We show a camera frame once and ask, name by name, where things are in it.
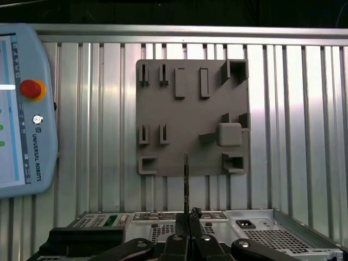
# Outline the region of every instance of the square block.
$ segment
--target square block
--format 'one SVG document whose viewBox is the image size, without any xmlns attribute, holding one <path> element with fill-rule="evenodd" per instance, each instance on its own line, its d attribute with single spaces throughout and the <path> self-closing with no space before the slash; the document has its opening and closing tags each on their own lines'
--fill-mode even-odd
<svg viewBox="0 0 348 261">
<path fill-rule="evenodd" d="M 220 123 L 216 134 L 216 143 L 220 147 L 240 146 L 243 143 L 240 123 Z"/>
</svg>

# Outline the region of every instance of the cable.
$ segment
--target cable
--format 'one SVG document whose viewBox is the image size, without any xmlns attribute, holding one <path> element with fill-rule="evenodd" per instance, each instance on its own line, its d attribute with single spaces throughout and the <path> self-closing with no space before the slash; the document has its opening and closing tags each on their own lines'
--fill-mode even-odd
<svg viewBox="0 0 348 261">
<path fill-rule="evenodd" d="M 33 0 L 33 1 L 27 1 L 27 2 L 12 3 L 12 4 L 0 4 L 0 8 L 17 7 L 19 5 L 24 5 L 24 4 L 36 4 L 36 3 L 40 3 L 44 1 L 47 1 L 47 0 Z"/>
<path fill-rule="evenodd" d="M 343 9 L 346 7 L 346 5 L 348 5 L 348 2 L 346 2 L 344 5 L 342 5 L 341 10 L 339 10 L 339 14 L 338 14 L 338 17 L 337 17 L 337 20 L 336 20 L 335 28 L 338 27 L 339 19 L 341 18 L 341 14 L 343 12 Z"/>
</svg>

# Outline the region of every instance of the gray plastic board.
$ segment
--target gray plastic board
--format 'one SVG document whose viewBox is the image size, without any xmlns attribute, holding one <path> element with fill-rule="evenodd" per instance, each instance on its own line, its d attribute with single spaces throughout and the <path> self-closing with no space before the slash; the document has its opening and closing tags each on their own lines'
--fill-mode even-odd
<svg viewBox="0 0 348 261">
<path fill-rule="evenodd" d="M 247 60 L 139 60 L 138 173 L 243 174 L 249 169 Z"/>
</svg>

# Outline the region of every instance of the aluminum panel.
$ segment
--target aluminum panel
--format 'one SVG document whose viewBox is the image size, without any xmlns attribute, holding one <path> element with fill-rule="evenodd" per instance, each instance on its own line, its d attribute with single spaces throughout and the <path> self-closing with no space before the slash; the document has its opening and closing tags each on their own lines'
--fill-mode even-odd
<svg viewBox="0 0 348 261">
<path fill-rule="evenodd" d="M 285 86 L 288 103 L 288 171 L 290 172 L 291 214 L 308 223 L 307 200 L 307 162 L 305 138 L 305 105 L 303 103 L 303 75 L 301 46 L 286 48 L 287 86 Z"/>
<path fill-rule="evenodd" d="M 267 96 L 266 108 L 268 109 L 268 125 L 266 124 L 266 130 L 268 131 L 268 188 L 269 204 L 275 208 L 281 208 L 281 180 L 280 180 L 280 168 L 279 168 L 279 154 L 278 154 L 278 131 L 277 131 L 277 89 L 276 89 L 276 62 L 275 62 L 275 48 L 272 45 L 266 46 L 266 89 Z"/>
<path fill-rule="evenodd" d="M 147 43 L 145 45 L 145 59 L 154 59 L 154 45 L 151 43 Z M 154 190 L 155 190 L 155 183 L 154 183 L 154 177 L 153 176 L 146 176 L 145 177 L 145 210 L 146 211 L 153 211 L 155 210 L 154 206 Z"/>
<path fill-rule="evenodd" d="M 275 46 L 275 67 L 276 67 L 276 124 L 277 124 L 277 132 L 276 132 L 276 139 L 277 139 L 277 149 L 275 151 L 271 151 L 271 156 L 276 157 L 275 155 L 278 155 L 278 164 L 279 164 L 279 170 L 276 172 L 272 172 L 271 175 L 279 175 L 279 187 L 280 187 L 280 193 L 276 196 L 279 198 L 280 203 L 280 209 L 283 210 L 286 213 L 290 213 L 290 204 L 289 204 L 289 186 L 288 183 L 288 158 L 287 158 L 287 140 L 286 140 L 286 113 L 285 110 L 285 89 L 284 89 L 284 59 L 283 57 L 283 47 L 282 46 Z"/>
<path fill-rule="evenodd" d="M 191 206 L 279 207 L 348 246 L 348 30 L 36 28 L 58 104 L 60 158 L 47 192 L 0 201 L 1 260 L 25 260 L 84 210 L 182 210 L 182 178 L 136 174 L 140 58 L 249 60 L 251 173 L 192 179 Z"/>
<path fill-rule="evenodd" d="M 77 216 L 77 104 L 79 46 L 63 43 L 59 61 L 59 171 L 57 178 L 57 226 L 67 226 Z"/>
<path fill-rule="evenodd" d="M 104 212 L 120 210 L 120 58 L 120 44 L 104 44 L 101 104 L 102 210 Z"/>
<path fill-rule="evenodd" d="M 141 209 L 141 178 L 136 171 L 136 130 L 135 130 L 135 64 L 141 58 L 141 45 L 138 43 L 125 45 L 124 63 L 124 92 L 122 104 L 123 117 L 123 175 L 125 211 Z"/>
<path fill-rule="evenodd" d="M 227 59 L 244 59 L 243 45 L 227 45 Z M 230 175 L 229 177 L 231 198 L 230 206 L 231 209 L 247 209 L 248 202 L 248 190 L 247 180 L 250 180 L 250 173 L 244 175 Z"/>
<path fill-rule="evenodd" d="M 167 59 L 184 59 L 183 45 L 169 43 L 166 46 Z M 168 177 L 167 179 L 167 209 L 171 211 L 184 209 L 184 178 Z"/>
<path fill-rule="evenodd" d="M 101 202 L 101 127 L 99 127 L 102 120 L 100 104 L 101 104 L 101 85 L 100 85 L 100 67 L 101 54 L 100 45 L 93 43 L 91 54 L 91 86 L 90 86 L 90 125 L 89 128 L 89 210 L 96 212 L 102 210 Z"/>
<path fill-rule="evenodd" d="M 307 100 L 308 111 L 308 135 L 306 138 L 309 144 L 307 159 L 307 175 L 311 189 L 312 208 L 311 217 L 313 226 L 325 235 L 328 235 L 328 216 L 322 215 L 327 213 L 327 187 L 326 187 L 326 155 L 325 155 L 325 134 L 324 134 L 324 107 L 323 107 L 323 85 L 321 75 L 321 50 L 320 46 L 307 46 L 305 48 L 305 68 L 307 76 L 304 80 L 304 90 Z"/>
<path fill-rule="evenodd" d="M 89 126 L 91 86 L 91 44 L 80 47 L 77 126 L 77 215 L 89 210 Z"/>
</svg>

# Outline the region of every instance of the electronic device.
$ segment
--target electronic device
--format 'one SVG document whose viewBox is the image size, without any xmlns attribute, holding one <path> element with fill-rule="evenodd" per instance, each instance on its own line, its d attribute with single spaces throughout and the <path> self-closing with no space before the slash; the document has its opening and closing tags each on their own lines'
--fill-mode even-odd
<svg viewBox="0 0 348 261">
<path fill-rule="evenodd" d="M 184 177 L 189 178 L 184 153 Z M 348 249 L 278 209 L 83 213 L 28 261 L 348 261 Z"/>
<path fill-rule="evenodd" d="M 49 188 L 57 131 L 48 59 L 26 24 L 0 26 L 0 198 Z"/>
</svg>

